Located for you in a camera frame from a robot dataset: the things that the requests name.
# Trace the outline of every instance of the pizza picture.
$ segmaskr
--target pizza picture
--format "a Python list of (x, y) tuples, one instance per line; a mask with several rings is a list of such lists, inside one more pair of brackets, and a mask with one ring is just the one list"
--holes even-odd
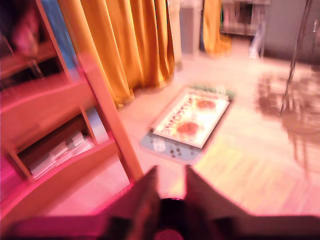
[(189, 136), (196, 135), (199, 126), (194, 122), (186, 122), (177, 128), (179, 134), (186, 134)]
[(207, 100), (198, 100), (196, 103), (196, 106), (201, 109), (216, 109), (216, 104), (213, 101), (207, 101)]

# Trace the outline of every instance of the orange curtain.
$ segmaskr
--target orange curtain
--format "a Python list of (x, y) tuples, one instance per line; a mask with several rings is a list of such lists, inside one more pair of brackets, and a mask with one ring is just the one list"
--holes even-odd
[(205, 0), (203, 13), (203, 42), (205, 51), (219, 55), (231, 50), (231, 40), (220, 34), (221, 0)]
[(58, 0), (75, 51), (89, 53), (115, 103), (136, 87), (171, 80), (174, 52), (166, 0)]

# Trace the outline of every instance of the wall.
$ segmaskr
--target wall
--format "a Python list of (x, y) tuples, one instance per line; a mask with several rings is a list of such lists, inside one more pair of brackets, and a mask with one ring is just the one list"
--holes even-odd
[[(271, 0), (264, 42), (265, 56), (292, 58), (305, 5), (305, 0)], [(305, 37), (298, 56), (302, 62), (320, 62), (320, 51), (313, 51), (315, 34), (312, 30), (315, 19), (320, 19), (320, 0), (313, 0), (309, 12)]]

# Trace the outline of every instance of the wooden shelf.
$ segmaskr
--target wooden shelf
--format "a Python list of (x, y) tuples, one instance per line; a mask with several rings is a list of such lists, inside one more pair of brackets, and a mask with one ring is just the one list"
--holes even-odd
[(1, 94), (2, 141), (20, 153), (95, 104), (86, 80), (68, 82), (63, 73), (8, 88)]
[(45, 41), (39, 45), (38, 53), (33, 58), (21, 55), (9, 55), (1, 58), (1, 78), (5, 79), (22, 70), (30, 68), (33, 60), (40, 64), (48, 59), (57, 56), (56, 50), (51, 41)]
[(1, 203), (1, 228), (41, 212), (73, 184), (83, 179), (112, 155), (119, 154), (113, 137), (95, 148), (54, 167), (39, 180), (26, 184)]

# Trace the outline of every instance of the metal stand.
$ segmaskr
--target metal stand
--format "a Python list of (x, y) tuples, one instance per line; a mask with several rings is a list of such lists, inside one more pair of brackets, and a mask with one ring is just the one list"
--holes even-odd
[(302, 21), (301, 21), (301, 25), (300, 25), (300, 30), (299, 30), (299, 34), (295, 43), (295, 47), (294, 47), (294, 52), (293, 52), (293, 57), (291, 60), (291, 64), (290, 64), (290, 74), (289, 74), (289, 78), (286, 81), (286, 87), (285, 87), (285, 92), (284, 95), (282, 97), (282, 106), (281, 106), (281, 111), (280, 114), (282, 114), (284, 108), (285, 108), (285, 101), (288, 98), (288, 90), (289, 90), (289, 85), (292, 82), (293, 76), (294, 76), (294, 72), (295, 72), (295, 68), (296, 68), (296, 62), (297, 62), (297, 53), (301, 47), (301, 42), (303, 41), (304, 38), (304, 33), (305, 33), (305, 29), (306, 29), (306, 23), (307, 23), (307, 18), (309, 15), (309, 10), (311, 8), (311, 4), (312, 4), (313, 0), (306, 0), (305, 3), (305, 8), (304, 8), (304, 13), (303, 13), (303, 17), (302, 17)]

